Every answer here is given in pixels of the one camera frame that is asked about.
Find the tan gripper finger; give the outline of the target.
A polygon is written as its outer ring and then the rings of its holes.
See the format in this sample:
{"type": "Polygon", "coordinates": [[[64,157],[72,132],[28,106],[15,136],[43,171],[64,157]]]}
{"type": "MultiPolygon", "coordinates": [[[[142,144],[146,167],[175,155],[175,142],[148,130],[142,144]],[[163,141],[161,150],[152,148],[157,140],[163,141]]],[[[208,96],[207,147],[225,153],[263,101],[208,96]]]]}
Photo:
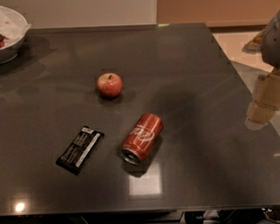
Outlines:
{"type": "Polygon", "coordinates": [[[275,67],[268,75],[259,75],[251,97],[246,124],[267,125],[280,109],[280,68],[275,67]]]}

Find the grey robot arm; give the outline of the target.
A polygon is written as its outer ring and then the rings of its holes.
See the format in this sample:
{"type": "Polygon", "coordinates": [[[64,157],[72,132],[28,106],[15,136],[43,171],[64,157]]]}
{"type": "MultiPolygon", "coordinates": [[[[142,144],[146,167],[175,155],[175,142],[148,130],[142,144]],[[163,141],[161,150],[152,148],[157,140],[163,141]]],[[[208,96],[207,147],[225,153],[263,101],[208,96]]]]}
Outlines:
{"type": "Polygon", "coordinates": [[[280,109],[280,8],[262,34],[262,61],[273,70],[259,75],[252,90],[245,124],[251,130],[260,130],[280,109]]]}

